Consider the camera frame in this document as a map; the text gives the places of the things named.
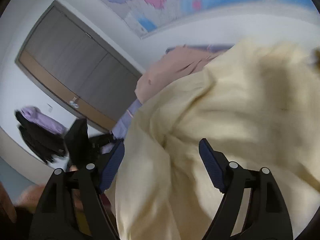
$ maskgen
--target pink fabric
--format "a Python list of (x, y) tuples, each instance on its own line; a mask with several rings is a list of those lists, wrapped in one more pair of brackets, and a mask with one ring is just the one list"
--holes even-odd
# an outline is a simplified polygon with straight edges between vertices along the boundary
[(151, 65), (141, 76), (135, 90), (137, 98), (143, 104), (173, 81), (201, 71), (223, 52), (210, 53), (188, 47), (176, 47)]

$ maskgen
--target black garment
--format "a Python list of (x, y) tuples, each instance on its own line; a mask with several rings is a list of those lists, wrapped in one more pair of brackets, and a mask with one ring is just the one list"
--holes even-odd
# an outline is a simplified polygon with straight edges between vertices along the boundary
[(58, 156), (65, 155), (62, 137), (50, 133), (35, 123), (29, 122), (19, 111), (15, 112), (15, 116), (27, 133), (33, 138), (33, 140), (38, 141), (41, 145), (52, 150)]
[(30, 134), (28, 134), (27, 130), (23, 128), (21, 125), (19, 126), (19, 131), (23, 141), (26, 145), (33, 151), (41, 160), (44, 161), (45, 164), (48, 162), (52, 162), (53, 158), (52, 155), (55, 154), (54, 151), (44, 147), (41, 143), (37, 140), (34, 140)]
[(112, 134), (88, 138), (86, 119), (77, 119), (64, 137), (70, 160), (78, 169), (94, 163), (100, 155), (100, 147), (114, 142)]

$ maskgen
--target yellow cloth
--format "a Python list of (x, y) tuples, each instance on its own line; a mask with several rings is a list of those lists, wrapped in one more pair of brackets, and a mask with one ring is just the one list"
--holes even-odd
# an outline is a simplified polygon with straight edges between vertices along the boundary
[(320, 180), (320, 81), (305, 57), (293, 44), (243, 41), (148, 100), (106, 192), (121, 239), (202, 239), (222, 199), (198, 153), (202, 138), (244, 168), (271, 169), (297, 236), (320, 203), (296, 175), (304, 166)]

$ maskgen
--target gray floor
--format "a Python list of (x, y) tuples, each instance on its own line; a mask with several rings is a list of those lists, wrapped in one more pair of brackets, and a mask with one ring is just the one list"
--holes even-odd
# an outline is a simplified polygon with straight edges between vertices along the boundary
[(14, 203), (20, 194), (33, 182), (22, 176), (2, 158), (0, 158), (0, 181)]

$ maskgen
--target blue rubber pad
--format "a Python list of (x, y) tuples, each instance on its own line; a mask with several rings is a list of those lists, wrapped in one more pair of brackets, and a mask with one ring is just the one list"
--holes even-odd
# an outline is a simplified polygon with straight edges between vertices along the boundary
[(225, 193), (226, 186), (223, 182), (223, 169), (220, 167), (218, 161), (214, 157), (215, 153), (221, 154), (220, 152), (214, 151), (207, 140), (202, 139), (199, 142), (199, 154), (213, 186), (219, 189), (221, 193)]
[(110, 188), (111, 183), (116, 176), (116, 173), (119, 169), (119, 166), (122, 162), (123, 157), (124, 157), (124, 143), (121, 142), (118, 145), (117, 149), (113, 152), (107, 165), (105, 166), (105, 168), (101, 173), (101, 182), (99, 185), (101, 192), (104, 192), (106, 189)]

